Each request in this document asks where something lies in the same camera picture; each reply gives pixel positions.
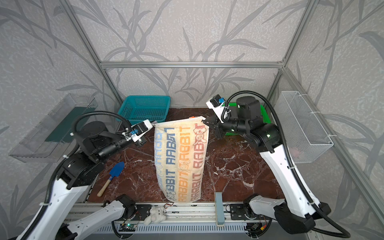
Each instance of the black bracket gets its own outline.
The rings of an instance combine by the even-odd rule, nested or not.
[[[269,220],[269,217],[263,216],[263,215],[255,215],[255,218],[248,218],[245,213],[246,209],[244,207],[244,204],[229,204],[229,212],[231,213],[231,219],[232,220],[254,220],[255,222]]]
[[[132,221],[143,221],[146,217],[148,217],[150,214],[149,210],[151,210],[152,205],[151,204],[137,204],[136,205],[136,211],[138,212],[134,218],[132,218]]]

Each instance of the white stuffed toy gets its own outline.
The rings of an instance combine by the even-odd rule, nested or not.
[[[164,207],[153,207],[149,212],[151,215],[145,218],[144,225],[149,225],[151,222],[159,223],[167,218],[164,215]]]

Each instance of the green tray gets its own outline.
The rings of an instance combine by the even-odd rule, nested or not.
[[[231,107],[236,107],[236,103],[229,103],[228,105]],[[260,105],[260,109],[261,109],[262,116],[263,116],[263,122],[264,123],[271,123],[271,119],[269,119],[268,114],[267,114],[265,108],[263,107],[263,105]],[[233,136],[233,135],[237,135],[237,133],[227,132],[225,135],[226,136]]]

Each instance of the metal rail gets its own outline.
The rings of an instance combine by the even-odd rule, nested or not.
[[[291,40],[291,43],[288,46],[287,52],[285,53],[285,56],[282,60],[283,66],[286,66],[289,59],[291,58],[293,51],[295,50],[297,44],[299,43],[305,28],[307,27],[309,21],[311,20],[311,17],[315,11],[315,8],[317,4],[319,3],[319,0],[309,0],[307,3],[307,6],[304,10],[303,16],[301,17],[300,23],[295,31],[295,34],[293,35],[293,38]],[[274,95],[277,86],[280,83],[281,78],[281,69],[279,69],[278,74],[275,77],[275,80],[273,81],[273,84],[271,86],[271,89],[269,90],[267,99],[271,100],[272,96]]]
[[[71,4],[69,3],[69,0],[59,0],[60,5],[63,9],[63,12],[67,15],[69,21],[71,22],[73,28],[79,35],[81,41],[83,42],[85,48],[88,50],[93,62],[95,63],[97,69],[100,72],[100,75],[104,78],[104,81],[106,82],[108,88],[111,90],[113,96],[116,98],[118,103],[121,105],[123,100],[121,99],[121,96],[119,95],[116,87],[112,83],[111,79],[109,78],[108,74],[104,71],[104,69],[100,66],[100,60],[99,57],[96,54],[95,49],[93,48],[91,41],[89,40],[88,36],[86,35],[79,19],[76,16],[76,13],[74,12],[74,9],[72,8]]]
[[[101,62],[102,68],[281,68],[282,62]]]

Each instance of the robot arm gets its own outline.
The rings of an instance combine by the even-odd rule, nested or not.
[[[57,177],[55,176],[49,203],[40,207],[17,240],[81,240],[108,222],[123,215],[132,216],[135,202],[122,195],[108,206],[81,220],[63,224],[79,196],[104,169],[106,160],[132,143],[142,146],[146,142],[143,136],[151,128],[152,124],[145,120],[132,126],[131,132],[113,134],[108,132],[104,123],[96,121],[75,132],[73,136],[81,150],[63,161],[57,171]]]
[[[278,128],[274,124],[263,122],[259,101],[252,96],[238,98],[229,118],[222,121],[221,115],[225,107],[218,102],[218,99],[221,99],[219,95],[207,102],[216,116],[203,122],[214,130],[217,138],[223,138],[227,132],[242,135],[267,162],[286,197],[285,199],[269,199],[260,195],[249,197],[244,201],[245,207],[248,208],[246,212],[250,213],[249,217],[261,214],[276,219],[282,228],[291,234],[313,229],[314,220],[320,216],[312,204],[316,204],[325,214],[329,214],[331,210],[327,204],[320,202],[313,195],[296,166],[293,166],[313,199],[313,203],[308,202],[288,164]]]

